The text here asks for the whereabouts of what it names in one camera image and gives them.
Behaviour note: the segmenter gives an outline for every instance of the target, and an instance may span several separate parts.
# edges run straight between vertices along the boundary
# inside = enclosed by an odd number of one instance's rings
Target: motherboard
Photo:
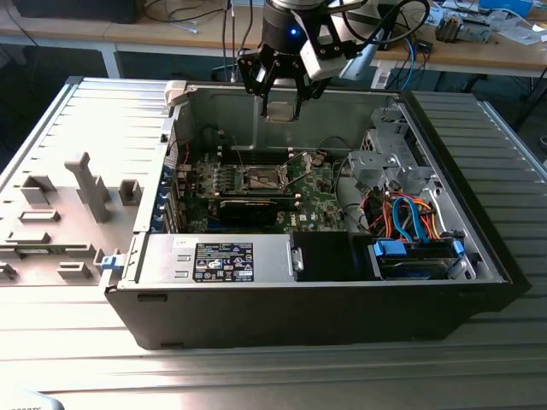
[[[205,154],[178,172],[182,231],[284,233],[345,231],[334,195],[332,163],[306,152],[285,163]]]

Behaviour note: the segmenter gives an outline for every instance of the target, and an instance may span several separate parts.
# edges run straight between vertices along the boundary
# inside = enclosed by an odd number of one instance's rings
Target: wooden table
[[[170,9],[174,9],[177,4],[180,5],[180,0],[168,1]],[[206,3],[199,9],[188,10],[180,15],[184,17],[198,15],[215,8],[217,8],[216,5]],[[122,77],[117,54],[120,51],[194,56],[222,55],[222,13],[198,20],[196,26],[198,33],[192,34],[168,23],[152,21],[145,16],[142,16],[136,24],[125,25],[103,21],[27,19],[20,17],[11,3],[9,3],[9,10],[32,39],[41,46],[101,51],[110,78]],[[159,18],[165,17],[160,3],[150,12]],[[533,12],[533,17],[536,19],[543,19],[544,16],[544,12]],[[260,42],[261,8],[254,8],[254,22],[246,43],[249,47],[257,46]],[[237,7],[236,23],[236,47],[238,48],[249,23],[247,7]],[[228,18],[226,45],[230,49],[231,36],[231,19]],[[471,42],[446,44],[435,39],[433,26],[424,26],[419,30],[418,37],[433,43],[433,53],[426,65],[426,69],[429,70],[538,77],[547,65],[547,45],[537,43],[524,46],[496,33],[492,35],[488,44]],[[1,43],[32,45],[9,18],[4,7],[0,8]],[[383,87],[389,76],[387,74],[392,69],[400,67],[407,56],[402,43],[392,46],[388,51],[379,51],[373,60],[373,65],[378,68],[373,87]]]

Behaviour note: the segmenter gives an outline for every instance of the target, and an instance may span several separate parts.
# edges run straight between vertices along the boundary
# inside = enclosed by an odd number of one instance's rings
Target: blue plastic tab
[[[452,243],[452,248],[454,248],[454,251],[458,256],[462,256],[465,250],[463,248],[463,243],[457,240]]]
[[[122,255],[104,256],[101,261],[101,268],[120,271],[124,267],[124,261],[125,258]]]
[[[376,256],[406,256],[404,243],[399,241],[378,241],[373,246]]]

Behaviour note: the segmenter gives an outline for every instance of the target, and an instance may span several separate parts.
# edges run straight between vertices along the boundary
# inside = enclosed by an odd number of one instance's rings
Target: blue cable
[[[393,225],[395,226],[395,229],[397,229],[401,235],[403,235],[407,241],[412,242],[412,237],[403,229],[401,226],[401,223],[399,222],[399,205],[401,205],[401,202],[407,202],[410,206],[410,211],[412,212],[412,222],[414,223],[414,229],[416,231],[416,236],[418,239],[421,239],[424,243],[429,242],[429,238],[427,237],[426,233],[424,232],[423,228],[420,224],[420,211],[418,211],[418,207],[416,207],[416,204],[414,201],[408,199],[405,196],[400,196],[395,200],[393,203]]]
[[[404,38],[409,45],[410,48],[410,56],[412,57],[412,62],[410,63],[410,71],[409,75],[407,76],[407,80],[404,82],[403,86],[401,87],[401,90],[404,90],[404,87],[406,87],[409,84],[410,77],[412,76],[412,71],[414,70],[414,63],[416,61],[416,54],[414,53],[414,46],[412,45],[412,42],[409,40],[408,37]]]

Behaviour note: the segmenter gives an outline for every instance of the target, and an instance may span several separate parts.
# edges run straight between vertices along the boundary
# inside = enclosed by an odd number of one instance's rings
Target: warning label
[[[252,243],[198,243],[196,282],[253,282]]]

